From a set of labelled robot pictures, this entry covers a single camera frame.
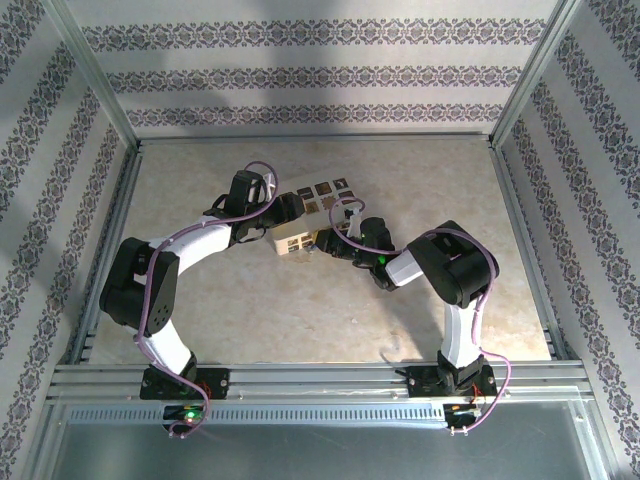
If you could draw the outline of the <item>white box with picture tiles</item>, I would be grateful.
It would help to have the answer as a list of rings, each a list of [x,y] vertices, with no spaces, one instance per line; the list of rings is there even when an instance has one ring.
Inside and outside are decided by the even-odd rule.
[[[297,194],[304,206],[301,217],[269,231],[269,239],[280,256],[310,247],[315,233],[330,227],[329,211],[333,204],[340,198],[355,197],[344,169],[284,180],[279,184],[279,191]]]

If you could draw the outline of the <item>grey metal sheet panel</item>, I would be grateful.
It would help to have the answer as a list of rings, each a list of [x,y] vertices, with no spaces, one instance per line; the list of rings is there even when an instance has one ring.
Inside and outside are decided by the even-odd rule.
[[[588,480],[577,442],[540,429],[73,425],[53,480]]]

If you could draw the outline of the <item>aluminium table edge rail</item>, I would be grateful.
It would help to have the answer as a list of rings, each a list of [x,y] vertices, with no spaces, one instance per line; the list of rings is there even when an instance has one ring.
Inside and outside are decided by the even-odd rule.
[[[490,141],[491,135],[481,132],[426,132],[426,133],[364,133],[326,135],[258,135],[258,136],[208,136],[208,137],[158,137],[141,138],[141,147],[187,144],[237,144],[237,143],[312,143],[312,142],[377,142],[414,140],[482,140]]]
[[[60,360],[63,365],[77,365],[90,357],[90,353],[84,353],[85,346],[87,340],[95,335],[100,320],[100,295],[120,245],[142,159],[140,144],[127,149],[97,243],[78,325]]]
[[[502,153],[492,144],[489,144],[489,153],[551,358],[555,361],[579,360],[580,357],[566,342],[561,331],[552,298],[546,287],[534,244],[527,229],[526,218]]]

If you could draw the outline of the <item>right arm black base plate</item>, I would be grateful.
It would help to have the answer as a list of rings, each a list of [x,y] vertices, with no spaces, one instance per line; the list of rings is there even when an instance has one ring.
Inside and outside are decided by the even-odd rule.
[[[405,369],[411,398],[495,396],[495,374],[486,363],[450,370],[443,366],[409,366]]]

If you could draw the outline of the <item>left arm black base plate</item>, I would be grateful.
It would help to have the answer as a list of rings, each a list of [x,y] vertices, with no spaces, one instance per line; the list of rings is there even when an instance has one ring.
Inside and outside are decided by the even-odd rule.
[[[224,400],[230,385],[230,370],[197,368],[192,383],[201,388],[210,400]],[[139,397],[142,400],[202,400],[202,395],[175,378],[149,367],[144,371]]]

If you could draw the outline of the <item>aluminium frame post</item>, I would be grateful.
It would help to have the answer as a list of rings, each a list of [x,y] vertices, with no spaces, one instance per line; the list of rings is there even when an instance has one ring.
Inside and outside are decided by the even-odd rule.
[[[138,150],[140,140],[67,3],[65,0],[39,1],[121,139],[128,147]]]
[[[488,137],[493,150],[497,150],[505,142],[583,3],[584,0],[558,0],[556,3],[540,40],[525,63],[522,74]]]

